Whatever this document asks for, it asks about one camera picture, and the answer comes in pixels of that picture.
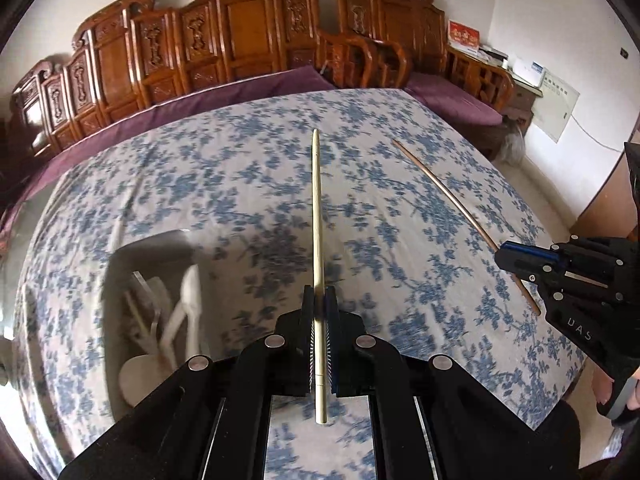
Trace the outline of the person's right hand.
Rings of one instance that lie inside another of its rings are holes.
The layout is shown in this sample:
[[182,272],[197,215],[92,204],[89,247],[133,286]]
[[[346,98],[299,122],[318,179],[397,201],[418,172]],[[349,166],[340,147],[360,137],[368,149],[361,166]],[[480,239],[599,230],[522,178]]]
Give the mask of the person's right hand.
[[614,419],[625,410],[638,411],[638,370],[627,379],[614,380],[597,366],[592,374],[591,385],[597,400],[597,410],[601,415]]

